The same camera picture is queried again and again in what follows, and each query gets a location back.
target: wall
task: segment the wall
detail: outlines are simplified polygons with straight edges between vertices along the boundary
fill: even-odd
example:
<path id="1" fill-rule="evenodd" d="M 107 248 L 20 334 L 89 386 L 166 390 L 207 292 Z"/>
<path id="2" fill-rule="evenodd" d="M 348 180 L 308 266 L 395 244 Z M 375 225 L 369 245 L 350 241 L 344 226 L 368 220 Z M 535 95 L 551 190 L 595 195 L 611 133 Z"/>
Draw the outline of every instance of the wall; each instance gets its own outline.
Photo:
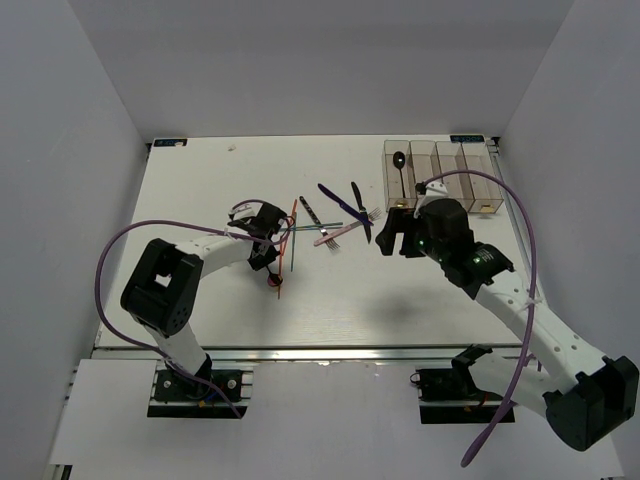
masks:
<path id="1" fill-rule="evenodd" d="M 0 478 L 40 479 L 144 144 L 63 0 L 0 3 Z"/>
<path id="2" fill-rule="evenodd" d="M 71 0 L 142 136 L 499 135 L 572 0 Z"/>
<path id="3" fill-rule="evenodd" d="M 576 2 L 502 140 L 531 209 L 549 303 L 585 338 L 636 365 L 639 24 L 638 2 Z M 640 419 L 614 443 L 628 478 L 640 479 Z"/>

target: blue knife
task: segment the blue knife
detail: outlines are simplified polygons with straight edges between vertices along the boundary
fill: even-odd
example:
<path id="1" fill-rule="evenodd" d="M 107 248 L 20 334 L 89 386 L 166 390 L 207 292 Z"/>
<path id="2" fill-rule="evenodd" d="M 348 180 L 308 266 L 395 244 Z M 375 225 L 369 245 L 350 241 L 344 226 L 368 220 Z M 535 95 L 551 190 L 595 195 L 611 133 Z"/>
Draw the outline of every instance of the blue knife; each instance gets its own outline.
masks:
<path id="1" fill-rule="evenodd" d="M 369 226 L 373 225 L 373 222 L 371 220 L 369 220 L 369 218 L 366 215 L 362 215 L 360 212 L 358 212 L 355 208 L 353 208 L 349 204 L 347 204 L 344 200 L 342 200 L 339 196 L 337 196 L 335 193 L 333 193 L 327 187 L 325 187 L 324 185 L 319 183 L 318 184 L 318 188 L 327 197 L 329 197 L 331 200 L 336 202 L 341 209 L 343 209 L 345 212 L 347 212 L 353 218 L 355 218 L 356 220 L 361 222 L 363 225 L 369 225 Z"/>

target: table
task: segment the table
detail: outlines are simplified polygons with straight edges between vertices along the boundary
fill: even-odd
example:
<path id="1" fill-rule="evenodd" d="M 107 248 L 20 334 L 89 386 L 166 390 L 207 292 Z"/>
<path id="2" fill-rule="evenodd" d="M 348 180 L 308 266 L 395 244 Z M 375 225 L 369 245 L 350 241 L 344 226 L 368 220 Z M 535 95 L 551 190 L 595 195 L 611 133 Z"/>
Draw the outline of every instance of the table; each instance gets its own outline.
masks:
<path id="1" fill-rule="evenodd" d="M 324 222 L 350 217 L 317 188 L 323 183 L 347 201 L 350 182 L 369 210 L 384 208 L 382 149 L 386 139 L 448 140 L 448 136 L 310 136 L 190 138 L 182 147 L 153 147 L 134 221 L 172 219 L 224 227 L 237 202 L 261 198 L 289 212 L 304 195 Z M 311 223 L 298 209 L 301 224 Z M 373 227 L 380 231 L 384 219 Z M 503 205 L 495 215 L 470 216 L 476 238 L 500 248 L 524 273 Z M 119 305 L 122 290 L 153 238 L 178 242 L 199 236 L 153 226 L 131 232 L 106 312 L 123 333 L 151 341 Z M 491 313 L 452 286 L 428 259 L 383 257 L 362 231 L 338 238 L 341 248 L 313 247 L 317 232 L 297 235 L 295 268 L 285 259 L 281 299 L 266 273 L 234 264 L 204 278 L 190 324 L 205 347 L 318 347 L 514 344 L 517 338 Z M 126 345 L 104 329 L 98 347 Z"/>

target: black spoon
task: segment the black spoon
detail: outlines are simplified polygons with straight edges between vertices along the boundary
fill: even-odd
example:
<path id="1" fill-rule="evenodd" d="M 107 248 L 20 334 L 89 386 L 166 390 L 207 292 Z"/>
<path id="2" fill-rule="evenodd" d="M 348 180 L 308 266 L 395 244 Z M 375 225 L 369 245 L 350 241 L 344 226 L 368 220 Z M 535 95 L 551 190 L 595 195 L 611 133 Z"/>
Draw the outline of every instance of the black spoon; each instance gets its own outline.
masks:
<path id="1" fill-rule="evenodd" d="M 407 159 L 402 152 L 396 152 L 393 154 L 393 166 L 400 171 L 400 184 L 402 185 L 402 196 L 407 198 L 407 194 L 404 192 L 404 179 L 402 178 L 402 169 L 407 163 Z"/>

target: cable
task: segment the cable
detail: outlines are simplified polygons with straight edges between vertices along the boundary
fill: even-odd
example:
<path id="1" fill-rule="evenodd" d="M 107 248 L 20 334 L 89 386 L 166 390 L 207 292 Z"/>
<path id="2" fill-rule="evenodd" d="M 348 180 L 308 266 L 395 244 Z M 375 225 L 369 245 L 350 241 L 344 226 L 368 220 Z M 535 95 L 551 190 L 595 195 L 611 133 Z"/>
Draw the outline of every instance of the cable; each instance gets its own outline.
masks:
<path id="1" fill-rule="evenodd" d="M 531 245 L 531 282 L 529 284 L 529 297 L 532 300 L 532 303 L 528 306 L 528 315 L 527 315 L 527 325 L 525 327 L 524 336 L 522 338 L 522 350 L 520 351 L 520 356 L 518 357 L 518 364 L 516 365 L 516 369 L 513 372 L 513 377 L 511 377 L 511 381 L 509 382 L 509 386 L 507 387 L 507 391 L 502 398 L 502 402 L 496 410 L 496 413 L 493 415 L 491 422 L 489 425 L 478 435 L 478 437 L 471 443 L 469 448 L 467 449 L 464 457 L 462 457 L 462 461 L 460 465 L 465 468 L 467 467 L 478 454 L 480 449 L 483 447 L 485 442 L 491 436 L 491 433 L 496 428 L 496 425 L 500 423 L 500 420 L 504 418 L 504 416 L 509 412 L 511 408 L 512 402 L 511 397 L 513 396 L 513 392 L 516 389 L 516 385 L 518 384 L 518 380 L 520 380 L 520 375 L 522 374 L 522 370 L 525 367 L 525 362 L 527 359 L 527 351 L 529 350 L 529 343 L 531 342 L 531 333 L 533 332 L 533 321 L 534 321 L 534 313 L 535 313 L 535 294 L 536 294 L 536 279 L 538 276 L 538 256 L 536 253 L 536 241 L 533 235 L 533 226 L 531 225 L 531 219 L 527 214 L 527 210 L 524 208 L 524 204 L 518 195 L 502 180 L 499 180 L 496 177 L 488 175 L 484 172 L 478 172 L 476 170 L 454 170 L 451 172 L 441 173 L 440 175 L 436 175 L 429 180 L 426 180 L 424 185 L 428 185 L 431 182 L 436 180 L 440 180 L 441 178 L 448 177 L 450 175 L 457 175 L 461 173 L 466 173 L 469 175 L 478 175 L 480 177 L 486 178 L 492 182 L 500 185 L 504 190 L 506 190 L 511 198 L 516 202 L 518 208 L 520 209 L 520 213 L 522 213 L 522 218 L 524 219 L 524 223 L 527 227 L 527 233 L 529 234 L 529 244 Z"/>
<path id="2" fill-rule="evenodd" d="M 107 259 L 107 255 L 108 255 L 109 251 L 111 250 L 111 248 L 113 247 L 113 245 L 120 239 L 120 237 L 122 237 L 126 233 L 130 232 L 131 230 L 134 230 L 134 229 L 140 228 L 140 227 L 145 227 L 145 226 L 148 226 L 148 225 L 169 225 L 169 226 L 172 226 L 172 227 L 189 228 L 191 230 L 198 230 L 200 232 L 211 233 L 213 235 L 220 235 L 220 236 L 225 236 L 226 235 L 226 236 L 229 236 L 231 238 L 238 239 L 238 240 L 250 240 L 250 241 L 253 241 L 253 242 L 262 243 L 264 245 L 273 245 L 273 246 L 280 245 L 281 243 L 285 242 L 287 240 L 287 238 L 289 237 L 289 231 L 286 230 L 285 233 L 277 241 L 272 242 L 270 240 L 254 238 L 254 237 L 251 237 L 249 235 L 244 235 L 244 234 L 241 234 L 241 233 L 228 233 L 228 232 L 225 233 L 223 230 L 218 230 L 218 229 L 209 228 L 209 227 L 202 227 L 200 225 L 193 225 L 191 223 L 176 222 L 174 220 L 144 220 L 144 221 L 141 221 L 141 222 L 132 223 L 131 225 L 123 228 L 122 230 L 117 232 L 113 237 L 111 237 L 111 239 L 109 239 L 109 241 L 105 245 L 104 249 L 102 250 L 102 253 L 100 254 L 100 258 L 98 259 L 98 264 L 96 266 L 96 275 L 95 275 L 94 283 L 93 283 L 93 296 L 94 296 L 94 300 L 95 300 L 95 304 L 96 304 L 96 310 L 98 311 L 98 317 L 100 317 L 100 320 L 102 321 L 104 326 L 107 328 L 107 330 L 109 330 L 116 337 L 118 337 L 121 340 L 124 340 L 127 343 L 130 343 L 130 344 L 135 345 L 135 346 L 140 347 L 140 348 L 149 349 L 149 350 L 157 353 L 158 355 L 160 355 L 167 362 L 169 367 L 171 367 L 178 374 L 180 374 L 183 377 L 186 377 L 186 378 L 188 378 L 190 380 L 193 380 L 195 382 L 198 382 L 198 383 L 201 383 L 203 385 L 206 385 L 207 387 L 213 389 L 215 392 L 218 393 L 218 395 L 220 395 L 220 397 L 225 401 L 225 403 L 227 405 L 229 405 L 229 407 L 231 408 L 233 413 L 238 418 L 242 418 L 242 415 L 240 415 L 240 412 L 238 412 L 236 407 L 233 405 L 233 402 L 231 402 L 231 400 L 229 400 L 229 398 L 224 394 L 224 392 L 217 385 L 215 385 L 212 382 L 210 382 L 208 380 L 205 380 L 203 378 L 196 377 L 195 375 L 190 374 L 189 372 L 187 372 L 186 370 L 182 369 L 178 365 L 172 363 L 170 357 L 166 353 L 164 353 L 162 350 L 160 350 L 158 347 L 155 347 L 155 346 L 150 345 L 150 344 L 145 343 L 145 342 L 141 342 L 139 340 L 135 340 L 135 339 L 125 335 L 124 333 L 118 331 L 111 324 L 111 322 L 107 318 L 107 315 L 105 314 L 104 307 L 102 305 L 102 292 L 101 292 L 101 289 L 102 289 L 102 270 L 104 269 L 104 263 L 105 263 L 105 260 Z"/>

